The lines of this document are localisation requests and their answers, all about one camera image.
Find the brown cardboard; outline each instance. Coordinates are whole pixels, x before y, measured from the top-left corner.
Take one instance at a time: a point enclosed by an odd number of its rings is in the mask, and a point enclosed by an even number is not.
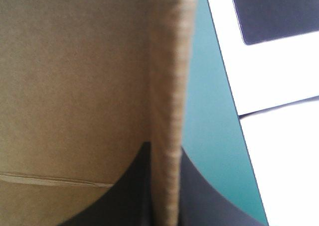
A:
[[[80,212],[151,128],[155,217],[176,225],[194,7],[0,0],[0,225],[50,226]]]
[[[152,200],[158,226],[178,223],[181,135],[196,0],[150,0]]]
[[[95,202],[107,189],[1,182],[2,226],[55,226]]]
[[[114,183],[150,140],[147,0],[0,0],[0,172]],[[0,225],[55,225],[106,188],[0,181]]]

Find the teal surface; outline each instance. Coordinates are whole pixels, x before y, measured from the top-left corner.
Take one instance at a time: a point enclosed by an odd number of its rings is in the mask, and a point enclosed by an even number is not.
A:
[[[196,13],[183,147],[216,190],[266,224],[207,0]]]

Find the black object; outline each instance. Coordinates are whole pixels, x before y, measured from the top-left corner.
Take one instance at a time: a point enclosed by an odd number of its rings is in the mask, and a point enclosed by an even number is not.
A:
[[[153,226],[150,148],[144,143],[121,179],[61,226]],[[213,189],[184,151],[180,177],[178,226],[262,226]]]
[[[246,44],[319,30],[319,0],[234,0]]]

